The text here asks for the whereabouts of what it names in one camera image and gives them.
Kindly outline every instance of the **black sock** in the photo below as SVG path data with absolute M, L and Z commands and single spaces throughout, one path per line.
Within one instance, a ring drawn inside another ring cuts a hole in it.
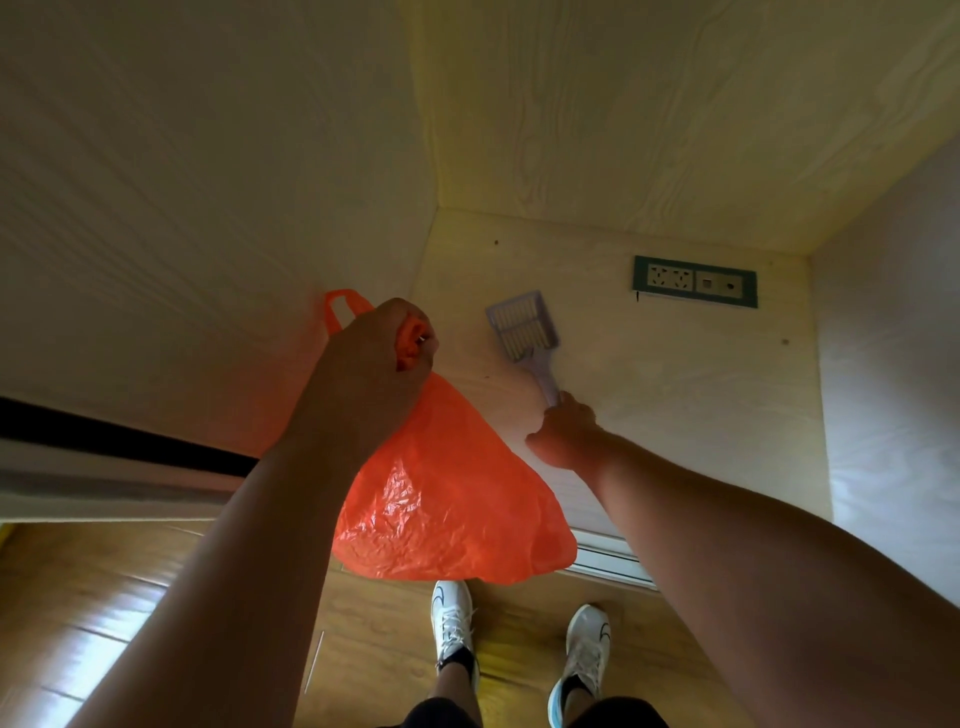
M 580 679 L 580 675 L 570 675 L 564 680 L 564 683 L 560 685 L 560 711 L 561 713 L 566 708 L 566 699 L 567 697 L 575 690 L 587 691 L 591 695 L 590 688 L 584 685 L 584 681 Z
M 456 663 L 457 665 L 463 665 L 467 668 L 467 675 L 470 676 L 470 679 L 473 679 L 473 666 L 476 665 L 477 659 L 473 657 L 473 653 L 470 652 L 466 647 L 461 647 L 443 662 L 437 664 L 437 672 L 440 672 L 444 667 L 450 663 Z

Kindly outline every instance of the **plastic bag handle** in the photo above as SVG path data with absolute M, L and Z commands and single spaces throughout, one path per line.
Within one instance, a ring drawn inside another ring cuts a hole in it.
M 333 312 L 333 302 L 343 298 L 347 302 L 347 307 L 353 312 L 354 316 L 373 311 L 373 306 L 367 299 L 354 291 L 352 288 L 341 288 L 336 291 L 329 291 L 324 296 L 324 323 L 326 324 L 326 333 L 330 336 L 342 331 L 337 314 Z M 406 372 L 413 369 L 420 356 L 420 339 L 427 332 L 427 325 L 424 321 L 410 314 L 396 331 L 396 341 L 394 349 L 396 350 L 396 370 Z

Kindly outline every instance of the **person's right arm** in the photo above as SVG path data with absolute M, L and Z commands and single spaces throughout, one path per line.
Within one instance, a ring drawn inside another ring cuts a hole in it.
M 610 434 L 567 393 L 527 444 L 584 479 L 759 725 L 960 725 L 960 610 L 875 549 Z

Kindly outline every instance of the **black shorts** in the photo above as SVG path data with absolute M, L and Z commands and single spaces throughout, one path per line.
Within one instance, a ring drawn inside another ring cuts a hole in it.
M 598 700 L 574 720 L 569 728 L 618 726 L 668 728 L 650 703 L 635 697 L 608 697 Z M 402 725 L 396 728 L 477 728 L 477 724 L 449 698 L 431 697 L 410 711 Z

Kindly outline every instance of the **orange plastic bag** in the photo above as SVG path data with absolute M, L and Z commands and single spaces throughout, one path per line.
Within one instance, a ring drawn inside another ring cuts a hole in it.
M 331 308 L 341 296 L 354 314 L 372 310 L 355 291 L 331 291 L 330 334 L 341 329 Z M 416 323 L 397 334 L 398 355 L 416 346 Z M 333 553 L 372 578 L 512 584 L 568 567 L 577 544 L 542 478 L 431 373 L 410 417 L 354 479 Z

